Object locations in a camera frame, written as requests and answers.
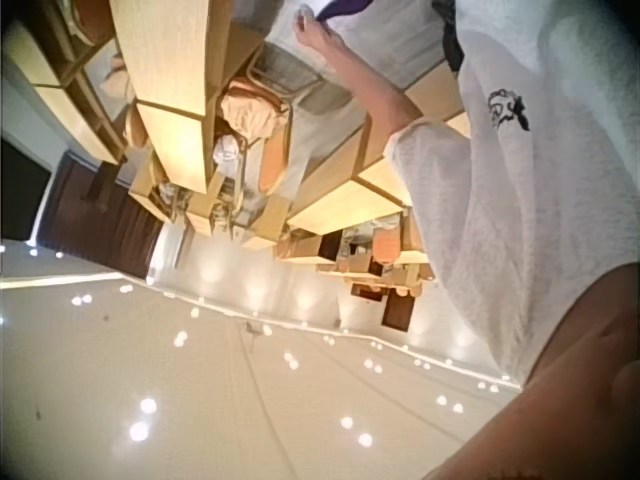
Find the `white cloth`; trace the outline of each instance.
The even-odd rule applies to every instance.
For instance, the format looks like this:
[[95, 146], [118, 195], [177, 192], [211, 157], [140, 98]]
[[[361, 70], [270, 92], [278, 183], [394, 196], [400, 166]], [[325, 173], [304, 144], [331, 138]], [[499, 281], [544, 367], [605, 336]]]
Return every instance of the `white cloth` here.
[[417, 122], [386, 149], [436, 275], [520, 382], [579, 296], [639, 258], [637, 56], [589, 3], [458, 0], [471, 140]]

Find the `dark wood panel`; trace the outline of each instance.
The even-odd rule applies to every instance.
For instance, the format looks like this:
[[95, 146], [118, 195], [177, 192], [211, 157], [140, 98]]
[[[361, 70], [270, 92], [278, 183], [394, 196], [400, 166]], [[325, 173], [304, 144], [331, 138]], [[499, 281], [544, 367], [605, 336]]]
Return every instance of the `dark wood panel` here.
[[[42, 217], [38, 243], [145, 278], [162, 222], [133, 200], [126, 188], [104, 185], [101, 177], [65, 155]], [[96, 195], [97, 183], [107, 188], [108, 195]]]
[[401, 297], [395, 290], [391, 290], [382, 316], [382, 325], [408, 332], [415, 301], [416, 299], [411, 295]]

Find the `ceiling light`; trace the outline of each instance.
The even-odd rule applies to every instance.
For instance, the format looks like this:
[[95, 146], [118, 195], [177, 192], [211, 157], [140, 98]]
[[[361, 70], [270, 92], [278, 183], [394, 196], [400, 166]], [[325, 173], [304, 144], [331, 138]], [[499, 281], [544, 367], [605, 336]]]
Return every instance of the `ceiling light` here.
[[373, 443], [373, 438], [368, 433], [363, 433], [358, 437], [358, 443], [365, 448], [369, 448]]
[[340, 420], [340, 425], [342, 425], [342, 427], [346, 428], [347, 430], [351, 430], [351, 427], [353, 427], [353, 418], [344, 417], [342, 420]]
[[129, 429], [129, 436], [134, 442], [142, 442], [149, 436], [149, 425], [144, 422], [134, 423]]
[[153, 398], [145, 398], [140, 402], [140, 410], [144, 413], [148, 413], [149, 415], [155, 413], [158, 410], [158, 405]]

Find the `human arm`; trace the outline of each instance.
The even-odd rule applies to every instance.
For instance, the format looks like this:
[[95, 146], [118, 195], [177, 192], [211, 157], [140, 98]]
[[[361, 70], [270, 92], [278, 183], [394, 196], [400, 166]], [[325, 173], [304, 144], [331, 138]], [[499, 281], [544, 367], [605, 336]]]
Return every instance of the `human arm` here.
[[301, 9], [296, 15], [294, 31], [302, 45], [324, 57], [385, 138], [422, 117], [420, 109], [405, 94], [346, 46], [338, 34], [317, 22], [308, 9]]

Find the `embroidered logo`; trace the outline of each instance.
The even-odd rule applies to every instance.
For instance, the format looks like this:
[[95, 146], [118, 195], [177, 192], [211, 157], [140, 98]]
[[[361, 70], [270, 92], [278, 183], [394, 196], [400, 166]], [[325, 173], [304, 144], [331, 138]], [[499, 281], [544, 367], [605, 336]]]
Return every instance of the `embroidered logo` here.
[[489, 95], [487, 105], [493, 128], [496, 130], [504, 122], [510, 122], [517, 118], [522, 129], [526, 132], [529, 131], [529, 119], [524, 114], [525, 106], [520, 95], [501, 88]]

